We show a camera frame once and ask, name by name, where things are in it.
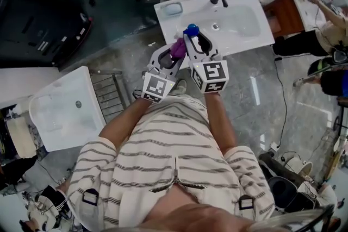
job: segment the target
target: concrete floor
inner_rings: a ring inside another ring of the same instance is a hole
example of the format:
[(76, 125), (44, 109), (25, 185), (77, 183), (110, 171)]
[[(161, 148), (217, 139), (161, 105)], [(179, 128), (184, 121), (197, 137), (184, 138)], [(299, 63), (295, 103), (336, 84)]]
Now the concrete floor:
[[(89, 14), (95, 18), (93, 32), (80, 52), (62, 70), (70, 71), (80, 65), (98, 70), (118, 68), (123, 70), (130, 92), (141, 88), (141, 72), (152, 52), (165, 44), (160, 28), (156, 26), (153, 3), (96, 1), (95, 8), (88, 8)], [(272, 0), (260, 1), (265, 4)], [(303, 160), (310, 159), (314, 164), (312, 174), (320, 181), (333, 145), (332, 137), (327, 136), (327, 128), (332, 126), (339, 108), (335, 98), (323, 94), (318, 86), (292, 87), (293, 80), (304, 76), (314, 60), (314, 57), (306, 56), (277, 62), (288, 108), (278, 153), (296, 151)], [(279, 143), (285, 117), (282, 87), (277, 79), (272, 50), (263, 47), (230, 55), (227, 62), (230, 80), (222, 97), (228, 116), (240, 144), (250, 146), (258, 154), (262, 149), (268, 149), (271, 142)], [(188, 94), (204, 100), (190, 79), (188, 70), (182, 70), (179, 77), (188, 81)], [(58, 181), (66, 176), (66, 169), (73, 166), (78, 152), (79, 148), (51, 152), (40, 164)], [(37, 190), (47, 184), (55, 185), (38, 163), (27, 172), (26, 177)]]

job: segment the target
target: white container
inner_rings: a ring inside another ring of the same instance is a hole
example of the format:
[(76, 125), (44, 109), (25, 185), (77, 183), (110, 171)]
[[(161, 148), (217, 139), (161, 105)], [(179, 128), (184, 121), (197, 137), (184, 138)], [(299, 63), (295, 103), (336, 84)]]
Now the white container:
[(105, 120), (87, 67), (80, 67), (34, 95), (29, 114), (47, 151), (81, 146)]
[(299, 174), (302, 177), (305, 177), (310, 175), (313, 168), (313, 164), (310, 161), (302, 162), (302, 160), (295, 156), (288, 161), (285, 167), (286, 169), (295, 172), (296, 174)]

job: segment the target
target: white sink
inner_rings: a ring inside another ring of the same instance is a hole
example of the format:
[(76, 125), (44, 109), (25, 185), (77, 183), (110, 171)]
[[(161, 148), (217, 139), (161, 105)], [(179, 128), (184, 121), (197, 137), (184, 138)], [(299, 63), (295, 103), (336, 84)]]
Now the white sink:
[(35, 94), (29, 114), (49, 152), (81, 146), (105, 126), (88, 68), (84, 66)]
[[(200, 31), (217, 44), (223, 56), (258, 48), (274, 43), (274, 38), (259, 0), (226, 0), (214, 5), (210, 0), (171, 0), (154, 6), (165, 41), (167, 44), (177, 40), (177, 34), (191, 23), (199, 26)], [(177, 3), (183, 13), (167, 16), (163, 7)], [(188, 66), (185, 58), (182, 67)]]

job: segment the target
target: purple object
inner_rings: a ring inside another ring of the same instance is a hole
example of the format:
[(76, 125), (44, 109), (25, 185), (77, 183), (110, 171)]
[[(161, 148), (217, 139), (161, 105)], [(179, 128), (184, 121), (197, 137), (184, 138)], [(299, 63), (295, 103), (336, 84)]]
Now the purple object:
[(171, 47), (170, 55), (172, 58), (183, 58), (186, 55), (186, 45), (183, 38), (179, 38)]

